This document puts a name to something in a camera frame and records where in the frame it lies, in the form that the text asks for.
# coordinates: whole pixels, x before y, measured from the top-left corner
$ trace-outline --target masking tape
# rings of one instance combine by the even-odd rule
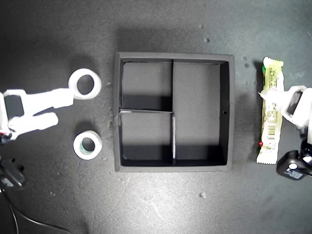
[[[94,142],[94,150],[87,151],[83,145],[82,141],[84,138],[90,138]],[[78,157],[84,160],[91,160],[95,158],[102,149],[102,140],[100,136],[94,131],[86,131],[80,133],[74,140],[74,151],[78,155]]]
[[[91,92],[84,95],[81,92],[79,92],[77,84],[80,78],[86,75],[89,75],[92,77],[94,86]],[[73,91],[75,99],[88,100],[88,99],[95,98],[100,93],[101,88],[102,88],[102,83],[101,83],[100,77],[95,72],[86,68],[81,68],[81,69],[74,71],[72,75],[69,77],[68,87]]]

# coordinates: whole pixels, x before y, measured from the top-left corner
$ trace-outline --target black tray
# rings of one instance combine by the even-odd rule
[[[233,137],[233,56],[116,53],[116,171],[227,171]]]

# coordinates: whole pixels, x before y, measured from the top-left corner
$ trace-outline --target white plastic part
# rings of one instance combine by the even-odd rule
[[[302,96],[293,115],[291,115],[287,112],[287,109],[291,104],[292,97],[297,91],[301,91]],[[289,91],[286,92],[264,90],[260,95],[267,101],[275,102],[277,104],[278,110],[280,110],[283,117],[289,122],[299,127],[308,126],[312,103],[312,88],[307,88],[306,86],[293,86],[289,89]]]
[[[89,75],[92,77],[94,86],[91,92],[84,95],[78,90],[77,84],[80,78],[86,75]],[[100,77],[95,72],[86,68],[81,68],[73,72],[72,75],[69,77],[68,87],[74,92],[75,99],[88,100],[88,99],[95,98],[100,93],[101,88],[102,88],[102,83],[101,83]]]
[[[10,129],[8,128],[8,115],[2,93],[0,93],[0,131],[1,133],[10,133]]]
[[[82,141],[84,138],[90,138],[94,142],[94,150],[87,151],[83,145]],[[94,131],[86,131],[79,134],[74,140],[74,151],[78,157],[84,160],[91,160],[95,158],[102,149],[102,140],[100,136]]]
[[[59,118],[55,113],[45,113],[39,116],[14,117],[9,121],[8,126],[16,130],[12,132],[11,140],[15,140],[19,135],[34,130],[43,130],[55,126],[59,123]]]
[[[297,164],[295,164],[295,163],[291,163],[291,164],[289,164],[289,166],[288,166],[290,169],[292,169],[292,170],[295,170],[295,169],[297,169]]]
[[[4,97],[9,95],[20,96],[23,105],[24,115],[8,120]],[[60,108],[73,105],[74,94],[70,89],[55,89],[40,94],[26,94],[25,90],[7,90],[0,94],[0,124],[2,130],[9,130],[12,133],[11,140],[19,135],[34,130],[43,130],[55,126],[59,118],[55,113],[45,113],[34,116],[48,108]]]
[[[311,162],[312,157],[311,157],[311,156],[305,156],[305,157],[303,157],[303,160],[304,160],[306,163],[309,163],[309,162]]]
[[[312,102],[310,103],[310,116],[309,116],[309,124],[308,124],[307,143],[312,144]]]

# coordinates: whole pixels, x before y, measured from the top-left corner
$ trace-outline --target small hole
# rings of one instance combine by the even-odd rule
[[[94,144],[94,142],[88,138],[88,137],[85,137],[83,140],[82,140],[82,146],[85,150],[87,151],[94,151],[96,145]]]
[[[92,91],[94,81],[90,75],[82,76],[77,82],[77,88],[82,95],[86,95]]]

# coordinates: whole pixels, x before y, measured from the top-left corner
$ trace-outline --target barcode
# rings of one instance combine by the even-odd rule
[[[268,133],[267,139],[274,140],[275,139],[275,126],[268,126],[267,133]]]

